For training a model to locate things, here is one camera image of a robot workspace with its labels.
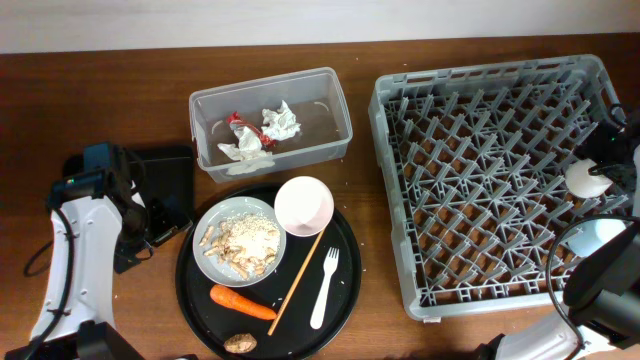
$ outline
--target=wooden stick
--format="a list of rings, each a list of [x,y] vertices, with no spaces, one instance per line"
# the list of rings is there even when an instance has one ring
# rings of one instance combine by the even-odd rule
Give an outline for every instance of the wooden stick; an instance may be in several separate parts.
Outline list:
[[[318,243],[320,242],[320,239],[322,238],[323,234],[324,234],[324,229],[322,229],[320,234],[318,234],[318,237],[316,238],[316,241],[313,243],[313,246],[311,246],[311,250],[309,250],[309,254],[307,255],[307,258],[304,259],[304,262],[302,263],[302,267],[300,268],[300,271],[298,271],[298,275],[296,276],[296,279],[293,280],[293,284],[291,284],[291,288],[289,289],[289,292],[287,293],[287,297],[284,298],[284,302],[282,303],[282,306],[280,306],[280,310],[278,310],[278,316],[276,316],[276,318],[273,320],[273,323],[271,324],[271,327],[269,328],[269,331],[267,332],[267,334],[269,334],[269,336],[271,336],[273,334],[273,331],[276,329],[276,326],[278,325],[278,322],[280,321],[280,318],[282,317],[282,314],[284,313],[284,309],[287,308],[287,304],[289,304],[289,300],[291,299],[291,296],[293,295],[293,292],[296,291],[296,287],[298,286],[298,282],[300,281],[300,278],[302,277],[302,274],[304,274],[304,270],[307,268],[307,265],[309,265],[309,260],[311,260],[311,257],[313,256],[313,253],[316,251],[316,247],[318,247]]]

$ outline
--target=white wall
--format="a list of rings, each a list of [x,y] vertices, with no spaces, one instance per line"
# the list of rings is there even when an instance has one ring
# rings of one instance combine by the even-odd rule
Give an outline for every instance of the white wall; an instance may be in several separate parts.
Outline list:
[[[0,0],[0,52],[640,31],[640,0]]]

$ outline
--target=round black tray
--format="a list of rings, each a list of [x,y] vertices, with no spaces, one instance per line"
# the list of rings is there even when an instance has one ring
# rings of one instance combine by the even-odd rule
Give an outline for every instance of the round black tray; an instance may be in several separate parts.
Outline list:
[[[280,185],[251,186],[226,198],[251,196],[273,206],[279,188]],[[228,359],[306,358],[333,340],[347,322],[360,291],[362,264],[356,238],[337,210],[272,336],[267,335],[271,321],[229,310],[211,300],[209,291],[214,282],[200,271],[193,258],[191,244],[196,224],[194,222],[180,250],[176,291],[187,323],[198,338],[219,356]],[[234,290],[277,312],[314,240],[315,236],[299,238],[287,234],[285,253],[276,271],[255,285]],[[330,247],[340,249],[340,259],[331,278],[324,322],[320,329],[314,330],[309,321],[324,276],[322,265]],[[258,346],[243,355],[227,353],[224,341],[244,333],[252,334]]]

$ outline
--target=dish rack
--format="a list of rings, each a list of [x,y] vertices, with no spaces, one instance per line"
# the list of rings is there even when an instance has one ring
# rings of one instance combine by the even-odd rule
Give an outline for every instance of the dish rack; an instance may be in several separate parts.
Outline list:
[[[583,200],[563,176],[577,160],[573,148],[611,121],[617,102],[593,55],[376,81],[369,116],[411,318],[550,303],[544,265],[559,231],[595,213],[630,213],[629,196],[615,185]],[[580,261],[561,246],[555,291]]]

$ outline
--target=wooden table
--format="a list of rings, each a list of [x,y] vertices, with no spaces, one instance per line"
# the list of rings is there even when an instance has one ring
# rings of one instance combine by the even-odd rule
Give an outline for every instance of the wooden table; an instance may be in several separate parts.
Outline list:
[[[190,144],[192,92],[322,66],[338,73],[351,112],[354,137],[344,162],[225,184],[196,169],[197,213],[250,183],[310,175],[331,188],[364,243],[367,271],[352,317],[318,358],[452,359],[499,333],[520,331],[552,308],[450,318],[439,325],[405,314],[367,114],[374,81],[399,72],[592,53],[604,61],[620,100],[637,105],[639,44],[640,34],[625,34],[0,56],[0,351],[27,344],[42,306],[47,275],[24,278],[22,269],[52,238],[44,199],[67,157],[105,140],[131,147]],[[149,359],[214,357],[193,335],[176,301],[182,241],[183,235],[175,237],[152,261],[115,276],[118,330]],[[635,348],[592,358],[638,357]]]

